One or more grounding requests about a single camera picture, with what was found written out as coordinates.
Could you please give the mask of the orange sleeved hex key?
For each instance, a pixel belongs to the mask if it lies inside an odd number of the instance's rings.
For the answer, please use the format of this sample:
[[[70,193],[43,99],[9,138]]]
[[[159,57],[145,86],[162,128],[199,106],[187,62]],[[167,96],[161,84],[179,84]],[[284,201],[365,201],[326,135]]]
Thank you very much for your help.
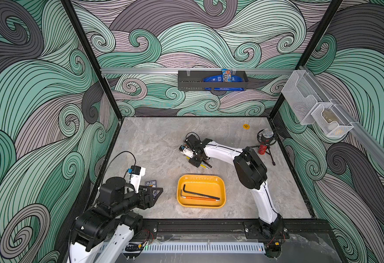
[[[184,199],[194,199],[194,200],[200,200],[200,201],[211,201],[211,202],[219,202],[219,198],[214,197],[207,197],[207,196],[187,196],[184,195],[183,191],[180,192],[180,197]]]

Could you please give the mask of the small black hex key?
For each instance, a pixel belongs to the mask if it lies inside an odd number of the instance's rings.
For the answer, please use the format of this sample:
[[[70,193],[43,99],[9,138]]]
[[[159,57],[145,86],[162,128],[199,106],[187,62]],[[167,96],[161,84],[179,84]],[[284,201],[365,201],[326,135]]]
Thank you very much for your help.
[[[185,192],[186,194],[192,194],[192,195],[196,195],[196,196],[200,196],[200,197],[206,197],[206,198],[212,198],[212,199],[220,200],[219,197],[210,196],[210,195],[201,194],[201,193],[192,192],[192,191],[187,191],[186,190],[186,185],[183,185],[182,191]]]

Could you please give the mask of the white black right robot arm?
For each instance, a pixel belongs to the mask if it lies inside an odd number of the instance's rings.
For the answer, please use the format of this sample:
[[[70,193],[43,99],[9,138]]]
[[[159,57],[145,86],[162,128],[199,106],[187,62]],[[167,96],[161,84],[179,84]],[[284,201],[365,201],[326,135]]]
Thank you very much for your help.
[[[262,236],[273,238],[283,230],[282,216],[277,212],[268,188],[267,167],[251,148],[234,148],[219,144],[211,139],[201,141],[191,134],[187,136],[179,151],[189,158],[195,167],[208,160],[217,159],[234,166],[240,183],[251,190],[257,205],[259,230]]]

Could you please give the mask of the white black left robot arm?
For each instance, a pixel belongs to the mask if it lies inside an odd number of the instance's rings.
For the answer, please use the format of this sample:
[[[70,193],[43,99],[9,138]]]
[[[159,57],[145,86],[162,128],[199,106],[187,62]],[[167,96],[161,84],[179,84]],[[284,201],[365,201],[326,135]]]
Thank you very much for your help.
[[[112,177],[99,189],[96,204],[76,218],[69,238],[69,263],[114,263],[135,234],[143,217],[138,208],[152,208],[162,187],[134,187],[124,178]]]

